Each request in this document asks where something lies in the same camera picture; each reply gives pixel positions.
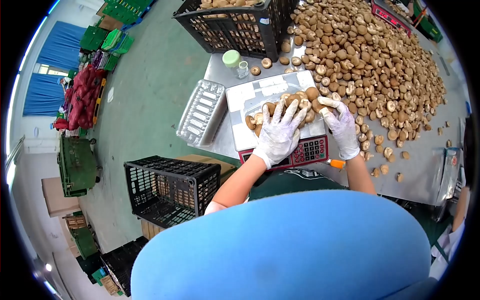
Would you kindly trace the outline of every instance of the wooden crate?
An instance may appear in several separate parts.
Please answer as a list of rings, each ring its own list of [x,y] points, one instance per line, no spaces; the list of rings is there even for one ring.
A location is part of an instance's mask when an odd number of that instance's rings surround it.
[[[149,240],[151,240],[155,235],[159,234],[163,230],[163,228],[160,228],[150,222],[142,220],[142,234]]]
[[[66,216],[64,217],[67,222],[68,229],[78,229],[87,227],[84,216]]]
[[[117,285],[115,284],[115,282],[113,282],[110,275],[101,278],[100,282],[103,284],[103,286],[110,295],[114,295],[120,290],[119,287],[117,287]]]
[[[218,159],[214,159],[211,157],[206,157],[202,155],[190,154],[187,156],[180,156],[176,157],[175,159],[179,160],[186,160],[186,161],[194,161],[199,163],[206,163],[206,164],[219,164],[221,166],[220,170],[220,184],[223,184],[227,179],[235,172],[237,169],[236,166],[228,164]]]

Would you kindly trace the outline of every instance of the red digital display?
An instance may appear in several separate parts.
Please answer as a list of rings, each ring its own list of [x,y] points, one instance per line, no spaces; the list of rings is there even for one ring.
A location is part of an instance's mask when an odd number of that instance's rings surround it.
[[[403,25],[400,21],[394,19],[389,13],[382,10],[379,6],[374,4],[373,7],[372,7],[372,12],[373,12],[373,14],[383,18],[385,21],[390,23],[392,26],[394,26],[398,29],[403,28],[403,30],[405,30],[407,35],[410,36],[410,30],[405,25]]]

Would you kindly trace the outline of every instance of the hand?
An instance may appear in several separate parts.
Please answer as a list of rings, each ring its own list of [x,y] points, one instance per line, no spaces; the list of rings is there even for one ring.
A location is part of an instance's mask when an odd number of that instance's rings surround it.
[[[318,97],[320,104],[336,108],[340,115],[338,118],[327,108],[322,108],[320,113],[323,115],[325,123],[332,131],[338,148],[340,148],[341,159],[352,159],[358,155],[360,148],[357,144],[357,135],[355,134],[355,121],[348,107],[340,101],[335,101],[327,97]]]
[[[284,105],[285,100],[281,99],[275,108],[272,121],[270,121],[268,106],[263,105],[262,107],[264,114],[262,131],[258,137],[258,146],[252,154],[263,159],[267,169],[281,162],[295,150],[300,139],[300,131],[297,127],[307,115],[307,109],[304,108],[298,112],[296,117],[293,117],[299,105],[298,100],[294,100],[282,118]]]

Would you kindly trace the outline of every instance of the blue clothing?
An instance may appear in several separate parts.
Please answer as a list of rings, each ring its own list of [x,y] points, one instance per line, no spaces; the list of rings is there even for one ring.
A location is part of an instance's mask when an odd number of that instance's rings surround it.
[[[373,195],[322,190],[237,205],[156,235],[133,300],[379,299],[428,278],[420,224]]]

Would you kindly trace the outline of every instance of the table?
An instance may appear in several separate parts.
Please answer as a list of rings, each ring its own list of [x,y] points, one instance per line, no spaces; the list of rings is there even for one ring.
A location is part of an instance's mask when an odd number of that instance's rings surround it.
[[[446,141],[450,139],[453,146],[460,146],[460,138],[463,136],[460,129],[460,119],[464,119],[467,116],[466,98],[464,91],[461,90],[461,84],[459,83],[460,81],[457,75],[450,66],[446,65],[449,73],[449,75],[447,75],[447,71],[441,63],[440,55],[433,44],[415,28],[412,28],[412,33],[418,35],[419,43],[426,51],[430,49],[433,51],[433,60],[438,65],[439,75],[442,77],[445,88],[447,89],[445,99],[448,103],[446,106],[440,105],[437,108],[437,115],[433,117],[430,122],[432,126],[431,131],[422,131],[417,141],[406,141],[402,148],[397,148],[394,142],[387,139],[388,130],[382,127],[378,120],[371,121],[369,118],[365,118],[365,123],[373,130],[373,134],[383,135],[385,138],[383,146],[391,147],[396,156],[394,163],[388,163],[383,154],[375,152],[375,144],[372,140],[369,151],[374,157],[366,162],[366,164],[369,170],[379,168],[382,164],[389,166],[390,170],[387,175],[380,175],[378,178],[372,177],[377,193],[418,203],[441,205],[436,203],[438,187],[434,186],[432,182],[435,171],[439,168],[440,153],[442,153]],[[293,37],[291,38],[290,44],[292,45],[290,53],[282,53],[282,55],[291,58],[293,56],[300,57],[304,54],[305,46],[295,46]],[[260,59],[249,57],[244,57],[243,59],[248,62],[249,67],[261,67]],[[262,73],[258,76],[249,74],[245,79],[239,80],[233,77],[230,70],[223,64],[222,54],[212,54],[205,71],[204,79],[223,84],[225,87],[231,87],[252,80],[281,74],[288,67],[293,68],[292,65],[287,66],[276,62],[270,69],[261,67]],[[304,70],[303,65],[299,66],[299,70]],[[444,126],[445,121],[450,122],[450,127],[443,128],[443,135],[439,136],[437,128]],[[212,145],[199,148],[224,156],[239,158],[234,148],[228,114],[224,117]],[[408,151],[410,153],[410,160],[401,158],[400,153],[402,151]],[[330,134],[328,134],[328,153],[330,159],[339,159],[338,146]],[[344,170],[339,171],[337,168],[330,167],[325,163],[314,163],[302,166],[301,168],[316,170],[332,180],[348,186],[347,173]],[[402,183],[396,181],[397,173],[404,174]]]

